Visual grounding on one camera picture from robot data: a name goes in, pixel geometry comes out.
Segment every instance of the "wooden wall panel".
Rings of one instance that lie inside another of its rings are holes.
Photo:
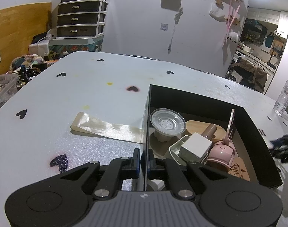
[[[51,3],[34,3],[0,10],[0,74],[16,57],[28,54],[33,36],[48,30]]]

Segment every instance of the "white table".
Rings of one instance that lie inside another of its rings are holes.
[[[57,77],[63,72],[66,76]],[[136,143],[76,135],[70,125],[78,112],[85,111],[109,123],[141,128],[150,84],[242,106],[269,140],[288,133],[288,115],[275,114],[274,100],[232,81],[169,62],[75,52],[42,72],[0,109],[0,227],[9,226],[4,203],[13,191],[59,173],[57,166],[49,166],[53,158],[66,154],[71,169],[93,159],[108,164],[140,148]],[[127,91],[129,86],[139,91]],[[22,110],[27,113],[19,119],[16,114]],[[278,166],[284,212],[277,226],[287,227],[288,164]]]

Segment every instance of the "kitchen counter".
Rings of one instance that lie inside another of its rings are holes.
[[[266,67],[269,71],[275,73],[275,69],[273,69],[271,66],[269,66],[267,63],[265,63],[264,61],[258,59],[257,57],[253,56],[252,54],[249,54],[248,52],[237,48],[237,51],[239,51],[242,54],[247,55],[248,57],[252,58],[253,60],[255,60],[256,62],[260,63],[261,65],[263,65],[264,67]]]

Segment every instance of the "pink mug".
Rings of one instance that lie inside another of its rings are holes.
[[[210,150],[207,157],[207,165],[212,165],[213,163],[210,162],[215,162],[224,166],[228,171],[235,157],[235,153],[236,149],[231,141],[228,143],[228,145],[224,144],[223,141],[219,141],[215,143]]]

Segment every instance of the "white plush toy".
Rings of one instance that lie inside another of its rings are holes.
[[[236,32],[231,31],[231,32],[229,33],[227,39],[230,39],[230,41],[233,41],[233,42],[237,43],[238,40],[239,40],[239,36],[238,36],[238,34],[237,34]]]

